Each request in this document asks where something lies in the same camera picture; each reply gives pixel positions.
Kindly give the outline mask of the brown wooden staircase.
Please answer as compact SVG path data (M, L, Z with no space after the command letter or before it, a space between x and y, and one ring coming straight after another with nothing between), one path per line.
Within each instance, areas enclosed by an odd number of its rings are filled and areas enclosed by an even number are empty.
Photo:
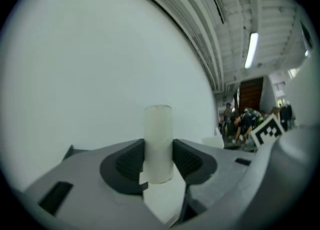
M262 96L264 78L255 78L240 83L239 86L239 112L243 113L246 108L260 110L260 99Z

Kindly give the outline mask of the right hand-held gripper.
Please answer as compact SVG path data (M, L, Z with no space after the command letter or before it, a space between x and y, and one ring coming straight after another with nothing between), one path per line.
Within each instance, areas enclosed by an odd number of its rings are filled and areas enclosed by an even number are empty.
M320 127L284 131L271 116L253 133L258 151L249 166L255 199L297 199L320 161Z

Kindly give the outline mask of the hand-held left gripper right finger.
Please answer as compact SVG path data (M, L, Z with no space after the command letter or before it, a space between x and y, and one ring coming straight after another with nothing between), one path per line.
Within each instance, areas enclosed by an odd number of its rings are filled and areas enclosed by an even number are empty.
M260 155L173 141L186 182L180 224L238 224L260 184Z

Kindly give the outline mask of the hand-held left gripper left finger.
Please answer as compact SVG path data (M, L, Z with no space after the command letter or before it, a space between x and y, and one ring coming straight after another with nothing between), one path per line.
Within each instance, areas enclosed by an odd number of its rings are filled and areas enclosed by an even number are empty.
M160 224L143 201L144 140L84 151L38 178L25 195L64 224Z

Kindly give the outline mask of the long ceiling light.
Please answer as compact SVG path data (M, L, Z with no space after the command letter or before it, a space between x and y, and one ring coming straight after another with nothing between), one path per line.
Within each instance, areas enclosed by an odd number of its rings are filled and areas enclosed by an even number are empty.
M252 33L250 36L248 53L247 53L247 57L244 65L245 69L251 68L251 65L255 57L258 40L259 40L259 34L257 32Z

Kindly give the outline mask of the toilet paper tube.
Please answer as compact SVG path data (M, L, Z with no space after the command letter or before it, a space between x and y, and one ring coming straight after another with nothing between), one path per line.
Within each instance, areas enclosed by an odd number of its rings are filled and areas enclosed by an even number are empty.
M163 184L174 175L172 108L153 105L144 111L144 162L146 179Z

